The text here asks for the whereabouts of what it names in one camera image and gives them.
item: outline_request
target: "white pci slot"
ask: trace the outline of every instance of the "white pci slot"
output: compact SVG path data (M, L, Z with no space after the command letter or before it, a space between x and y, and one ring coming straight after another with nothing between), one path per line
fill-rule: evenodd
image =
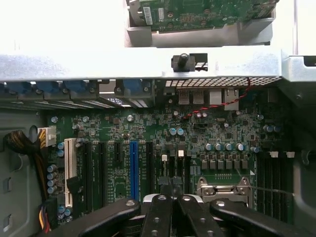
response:
M76 139L65 139L65 204L73 206L73 197L67 187L67 179L77 175L77 148Z

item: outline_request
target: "yellow wire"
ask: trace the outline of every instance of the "yellow wire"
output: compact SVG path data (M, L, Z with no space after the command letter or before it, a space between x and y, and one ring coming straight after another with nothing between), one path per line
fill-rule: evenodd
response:
M43 230L44 229L44 222L41 218L41 211L39 211L39 222L40 222L41 229Z

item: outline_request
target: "metal bracket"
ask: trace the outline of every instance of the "metal bracket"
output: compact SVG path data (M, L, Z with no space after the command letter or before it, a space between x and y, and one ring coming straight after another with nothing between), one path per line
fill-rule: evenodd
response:
M247 177L242 177L237 185L227 186L209 185L204 177L200 177L197 183L197 195L202 198L203 202L227 198L231 201L244 202L250 208L253 206L252 189Z

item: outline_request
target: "capacitor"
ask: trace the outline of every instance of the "capacitor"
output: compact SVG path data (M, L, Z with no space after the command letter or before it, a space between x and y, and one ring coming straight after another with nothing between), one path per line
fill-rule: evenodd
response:
M232 146L230 143L226 143L226 144L225 144L225 149L226 149L227 151L231 151L231 150L233 149L233 146Z
M57 177L57 173L56 173L56 172L48 173L48 174L47 174L47 179L48 179L48 180L52 180L52 179L54 179L54 178L56 178L56 177Z
M183 129L182 129L182 128L178 128L178 129L177 129L177 134L178 134L179 136L182 136L182 135L184 134Z
M84 138L78 137L78 138L76 139L76 142L77 142L77 143L84 142Z
M74 124L74 125L72 126L72 129L73 129L73 130L80 130L80 125L79 125L79 124Z
M205 149L206 149L207 151L210 151L210 150L212 149L212 145L209 144L209 143L207 143L207 144L205 145Z
M64 213L60 213L57 215L57 220L61 221L62 219L64 219L65 214Z
M48 194L53 194L57 190L57 186L49 187L47 189Z
M216 145L215 145L215 150L220 151L221 149L222 149L221 144L216 143Z
M63 157L65 155L65 152L63 150L57 151L57 156Z
M178 116L179 116L179 112L178 112L178 111L176 111L176 110L175 110L175 111L173 111L173 117L174 117L174 118L177 118Z
M57 179L48 180L47 186L53 187L57 183Z
M202 114L201 114L201 113L196 113L196 114L195 114L195 117L196 117L197 119L200 119L200 118L202 117Z
M264 125L264 126L263 126L263 130L264 130L265 132L273 132L273 126Z
M280 126L274 126L273 131L274 132L281 132L282 128Z
M83 121L83 122L89 122L89 117L88 117L88 116L84 116L84 117L82 118L82 121Z
M70 216L73 212L73 208L71 206L68 206L65 210L65 216Z
M49 167L47 167L47 172L48 173L52 173L55 170L57 170L57 166L55 164L50 165Z
M243 151L243 144L242 144L242 143L237 143L237 144L236 144L236 149L237 149L238 151L242 152L242 151Z
M64 142L58 143L57 148L59 150L63 150L65 148L65 143Z
M67 216L66 217L66 222L68 223L68 222L71 222L73 220L73 217L72 216Z
M262 121L264 118L265 118L265 117L264 117L263 115L257 115L257 119L258 119L259 121Z
M174 136L177 134L177 130L175 128L171 128L171 129L169 129L169 133L171 136Z
M58 208L58 213L60 213L60 214L62 214L62 213L64 213L65 212L65 206L59 206L59 208Z
M250 150L254 153L258 153L259 152L259 148L258 147L250 147Z

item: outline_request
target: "pcie slot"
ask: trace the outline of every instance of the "pcie slot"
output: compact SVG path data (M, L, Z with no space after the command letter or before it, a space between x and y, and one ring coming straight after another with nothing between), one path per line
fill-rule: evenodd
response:
M114 142L114 160L117 162L122 162L122 143Z
M102 206L106 206L108 204L108 166L106 154L106 144L104 142L99 143L100 203Z
M146 178L148 194L155 193L155 163L152 142L146 142Z
M92 193L92 144L90 142L83 145L83 195L85 209L88 212L93 210L93 193Z
M129 143L130 157L130 194L135 200L139 200L139 183L138 183L138 142Z
M77 175L76 139L65 139L65 204L73 206L73 197L67 187L67 180Z

